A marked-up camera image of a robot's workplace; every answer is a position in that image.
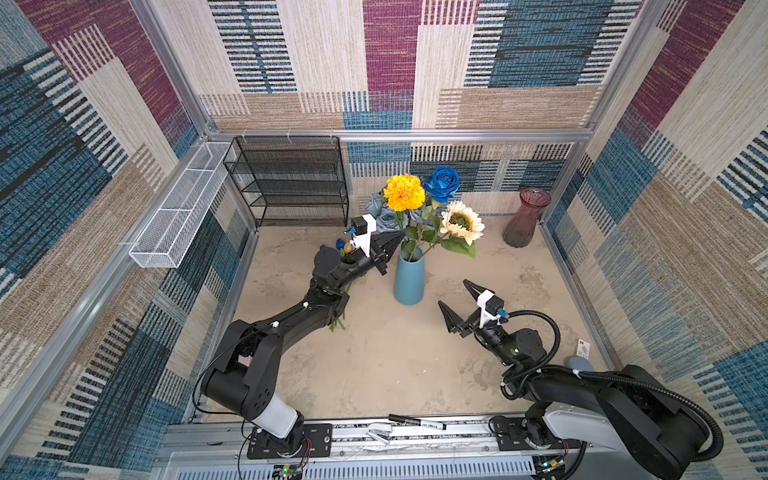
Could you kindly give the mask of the dark red glass vase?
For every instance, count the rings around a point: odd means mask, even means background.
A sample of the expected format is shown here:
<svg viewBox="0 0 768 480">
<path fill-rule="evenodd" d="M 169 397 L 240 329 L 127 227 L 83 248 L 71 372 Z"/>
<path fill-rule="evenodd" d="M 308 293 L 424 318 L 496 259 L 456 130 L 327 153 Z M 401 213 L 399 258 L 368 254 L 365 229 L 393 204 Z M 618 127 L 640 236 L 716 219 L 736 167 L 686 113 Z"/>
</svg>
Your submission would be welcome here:
<svg viewBox="0 0 768 480">
<path fill-rule="evenodd" d="M 521 205 L 507 223 L 503 239 L 511 247 L 526 247 L 532 240 L 543 210 L 550 205 L 550 194 L 535 187 L 520 192 Z"/>
</svg>

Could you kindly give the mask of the light blue tulip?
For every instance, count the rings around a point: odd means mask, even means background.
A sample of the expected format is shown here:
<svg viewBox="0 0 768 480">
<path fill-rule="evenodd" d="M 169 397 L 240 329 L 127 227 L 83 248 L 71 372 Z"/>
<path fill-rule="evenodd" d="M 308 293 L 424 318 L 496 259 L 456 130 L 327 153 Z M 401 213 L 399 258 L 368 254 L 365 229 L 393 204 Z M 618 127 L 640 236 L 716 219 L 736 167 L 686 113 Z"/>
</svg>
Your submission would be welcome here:
<svg viewBox="0 0 768 480">
<path fill-rule="evenodd" d="M 332 305 L 332 320 L 329 324 L 329 329 L 331 332 L 334 332 L 335 330 L 342 329 L 345 330 L 346 327 L 344 325 L 344 319 L 345 319 L 345 310 L 350 300 L 349 291 L 352 287 L 352 284 L 347 284 L 343 286 L 335 298 L 335 301 Z"/>
</svg>

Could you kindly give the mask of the light blue ceramic vase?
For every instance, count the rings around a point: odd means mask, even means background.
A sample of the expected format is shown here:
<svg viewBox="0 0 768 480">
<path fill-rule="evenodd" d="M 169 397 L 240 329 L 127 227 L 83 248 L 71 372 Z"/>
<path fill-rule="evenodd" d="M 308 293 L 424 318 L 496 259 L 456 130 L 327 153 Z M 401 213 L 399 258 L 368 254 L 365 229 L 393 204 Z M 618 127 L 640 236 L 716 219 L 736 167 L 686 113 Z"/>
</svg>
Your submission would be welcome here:
<svg viewBox="0 0 768 480">
<path fill-rule="evenodd" d="M 417 247 L 413 258 L 401 252 L 398 258 L 394 284 L 394 297 L 402 305 L 418 304 L 425 290 L 425 261 L 423 251 Z"/>
</svg>

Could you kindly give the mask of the deep blue rose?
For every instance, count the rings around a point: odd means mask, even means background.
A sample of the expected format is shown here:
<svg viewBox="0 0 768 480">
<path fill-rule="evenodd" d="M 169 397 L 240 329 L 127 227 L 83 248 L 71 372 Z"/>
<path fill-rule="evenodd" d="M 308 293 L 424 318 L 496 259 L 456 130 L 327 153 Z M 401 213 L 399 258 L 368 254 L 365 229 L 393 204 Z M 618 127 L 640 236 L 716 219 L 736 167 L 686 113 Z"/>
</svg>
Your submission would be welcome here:
<svg viewBox="0 0 768 480">
<path fill-rule="evenodd" d="M 451 201 L 459 188 L 459 174 L 448 166 L 435 169 L 424 183 L 424 190 L 432 196 L 434 201 L 441 204 Z"/>
</svg>

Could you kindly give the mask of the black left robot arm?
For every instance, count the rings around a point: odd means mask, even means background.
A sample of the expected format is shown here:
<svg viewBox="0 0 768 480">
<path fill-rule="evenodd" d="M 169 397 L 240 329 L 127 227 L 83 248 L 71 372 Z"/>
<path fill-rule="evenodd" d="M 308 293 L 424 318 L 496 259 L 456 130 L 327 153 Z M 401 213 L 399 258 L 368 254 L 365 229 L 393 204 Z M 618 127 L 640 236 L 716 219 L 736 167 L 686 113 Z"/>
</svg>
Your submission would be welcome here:
<svg viewBox="0 0 768 480">
<path fill-rule="evenodd" d="M 277 442 L 295 450 L 304 442 L 303 416 L 275 393 L 281 357 L 310 333 L 339 318 L 349 301 L 344 288 L 375 268 L 385 274 L 403 241 L 403 231 L 374 233 L 369 252 L 356 247 L 345 255 L 322 247 L 304 298 L 266 320 L 232 322 L 214 358 L 201 375 L 199 391 Z"/>
</svg>

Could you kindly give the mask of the blue grey round object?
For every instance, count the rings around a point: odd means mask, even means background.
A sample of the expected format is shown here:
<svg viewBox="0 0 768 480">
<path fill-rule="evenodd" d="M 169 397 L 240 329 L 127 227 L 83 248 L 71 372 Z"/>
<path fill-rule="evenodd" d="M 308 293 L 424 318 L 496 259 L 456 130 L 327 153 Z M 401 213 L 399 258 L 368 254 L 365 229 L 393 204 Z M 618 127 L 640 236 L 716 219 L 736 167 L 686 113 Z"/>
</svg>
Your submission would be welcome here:
<svg viewBox="0 0 768 480">
<path fill-rule="evenodd" d="M 594 372 L 595 369 L 588 359 L 580 356 L 570 356 L 565 360 L 564 365 L 571 370 Z"/>
</svg>

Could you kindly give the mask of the small white tag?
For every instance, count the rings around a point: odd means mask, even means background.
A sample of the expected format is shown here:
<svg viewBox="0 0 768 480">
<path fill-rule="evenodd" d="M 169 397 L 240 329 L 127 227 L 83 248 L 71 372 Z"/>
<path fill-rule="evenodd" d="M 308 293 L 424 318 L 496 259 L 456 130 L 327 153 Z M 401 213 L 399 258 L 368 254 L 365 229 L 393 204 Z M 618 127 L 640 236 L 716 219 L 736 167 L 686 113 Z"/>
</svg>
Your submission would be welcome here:
<svg viewBox="0 0 768 480">
<path fill-rule="evenodd" d="M 590 359 L 591 344 L 583 339 L 579 339 L 577 342 L 576 355 L 585 360 Z"/>
</svg>

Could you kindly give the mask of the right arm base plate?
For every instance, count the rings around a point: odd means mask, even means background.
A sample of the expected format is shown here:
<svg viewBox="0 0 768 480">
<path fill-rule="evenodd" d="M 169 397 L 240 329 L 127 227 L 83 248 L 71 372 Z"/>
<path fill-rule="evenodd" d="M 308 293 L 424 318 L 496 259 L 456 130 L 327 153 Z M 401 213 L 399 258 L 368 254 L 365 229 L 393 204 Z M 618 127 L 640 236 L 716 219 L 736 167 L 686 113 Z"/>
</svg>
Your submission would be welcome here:
<svg viewBox="0 0 768 480">
<path fill-rule="evenodd" d="M 487 426 L 495 437 L 500 451 L 569 450 L 578 451 L 579 440 L 556 437 L 543 420 L 525 416 L 495 415 Z"/>
</svg>

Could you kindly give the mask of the cream sunflower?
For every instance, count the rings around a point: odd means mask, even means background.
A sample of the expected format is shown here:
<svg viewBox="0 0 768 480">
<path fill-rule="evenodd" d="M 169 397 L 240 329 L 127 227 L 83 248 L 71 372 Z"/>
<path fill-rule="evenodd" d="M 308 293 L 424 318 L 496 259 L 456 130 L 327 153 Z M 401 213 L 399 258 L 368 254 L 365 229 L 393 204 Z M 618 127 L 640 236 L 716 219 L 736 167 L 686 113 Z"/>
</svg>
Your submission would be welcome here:
<svg viewBox="0 0 768 480">
<path fill-rule="evenodd" d="M 441 247 L 475 258 L 485 225 L 481 216 L 460 200 L 448 203 L 430 200 L 419 210 L 415 228 L 415 245 L 423 253 Z"/>
</svg>

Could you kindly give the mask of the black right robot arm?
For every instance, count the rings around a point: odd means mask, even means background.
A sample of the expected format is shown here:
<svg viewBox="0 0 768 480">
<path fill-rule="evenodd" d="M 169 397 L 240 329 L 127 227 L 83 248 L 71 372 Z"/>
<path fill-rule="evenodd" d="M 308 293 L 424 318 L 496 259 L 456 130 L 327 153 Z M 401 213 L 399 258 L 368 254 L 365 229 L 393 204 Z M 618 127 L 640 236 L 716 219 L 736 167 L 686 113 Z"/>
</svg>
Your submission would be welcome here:
<svg viewBox="0 0 768 480">
<path fill-rule="evenodd" d="M 490 420 L 501 447 L 515 441 L 536 450 L 574 445 L 572 466 L 578 468 L 589 445 L 602 446 L 628 454 L 658 479 L 679 479 L 690 464 L 722 452 L 723 432 L 702 406 L 636 365 L 594 371 L 554 364 L 562 335 L 551 316 L 509 311 L 493 291 L 469 280 L 463 285 L 476 309 L 463 318 L 440 301 L 448 332 L 473 337 L 505 366 L 500 391 L 506 399 L 531 403 L 520 419 Z"/>
</svg>

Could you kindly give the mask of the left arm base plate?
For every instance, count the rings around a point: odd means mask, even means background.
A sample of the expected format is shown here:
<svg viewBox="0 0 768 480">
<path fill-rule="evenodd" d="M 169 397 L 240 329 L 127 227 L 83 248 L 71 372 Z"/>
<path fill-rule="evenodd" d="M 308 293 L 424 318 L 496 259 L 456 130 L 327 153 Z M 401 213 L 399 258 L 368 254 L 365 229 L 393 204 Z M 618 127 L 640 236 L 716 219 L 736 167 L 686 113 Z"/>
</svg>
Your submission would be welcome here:
<svg viewBox="0 0 768 480">
<path fill-rule="evenodd" d="M 247 444 L 246 457 L 249 460 L 326 458 L 330 456 L 332 439 L 331 423 L 299 425 L 284 439 L 255 427 Z"/>
</svg>

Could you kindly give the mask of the black marker pen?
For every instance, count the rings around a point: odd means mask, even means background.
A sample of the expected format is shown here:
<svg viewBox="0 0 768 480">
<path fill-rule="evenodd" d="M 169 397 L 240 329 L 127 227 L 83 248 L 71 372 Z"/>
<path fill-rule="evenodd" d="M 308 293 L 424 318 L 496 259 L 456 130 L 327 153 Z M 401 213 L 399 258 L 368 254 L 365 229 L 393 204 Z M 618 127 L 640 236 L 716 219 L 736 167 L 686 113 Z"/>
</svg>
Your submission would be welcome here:
<svg viewBox="0 0 768 480">
<path fill-rule="evenodd" d="M 417 418 L 417 417 L 406 416 L 406 415 L 389 414 L 388 420 L 395 424 L 404 425 L 404 426 L 424 427 L 424 428 L 430 428 L 430 429 L 435 429 L 439 431 L 445 431 L 447 429 L 447 425 L 443 422 L 427 420 L 423 418 Z"/>
</svg>

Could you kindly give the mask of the dusty blue rose bouquet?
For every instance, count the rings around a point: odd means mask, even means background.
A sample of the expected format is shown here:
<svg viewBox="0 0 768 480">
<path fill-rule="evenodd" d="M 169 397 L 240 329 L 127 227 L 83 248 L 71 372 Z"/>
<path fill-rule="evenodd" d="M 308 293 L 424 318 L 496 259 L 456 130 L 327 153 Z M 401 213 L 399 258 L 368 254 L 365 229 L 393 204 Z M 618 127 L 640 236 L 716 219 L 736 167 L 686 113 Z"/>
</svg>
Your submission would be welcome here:
<svg viewBox="0 0 768 480">
<path fill-rule="evenodd" d="M 424 205 L 430 200 L 430 197 L 426 194 L 426 200 Z M 366 214 L 371 214 L 375 220 L 376 220 L 376 226 L 377 229 L 374 233 L 377 232 L 389 232 L 389 231 L 399 231 L 403 230 L 406 235 L 406 231 L 404 229 L 401 229 L 396 222 L 395 214 L 392 210 L 390 210 L 386 206 L 386 200 L 383 196 L 383 191 L 380 191 L 378 193 L 375 193 L 371 199 L 369 200 L 366 208 L 365 208 Z M 416 223 L 418 221 L 419 213 L 414 212 L 412 214 L 412 220 L 410 221 L 410 228 L 409 233 L 416 234 Z M 397 249 L 400 249 L 401 252 L 404 253 L 404 249 L 402 247 L 402 243 L 398 246 Z"/>
</svg>

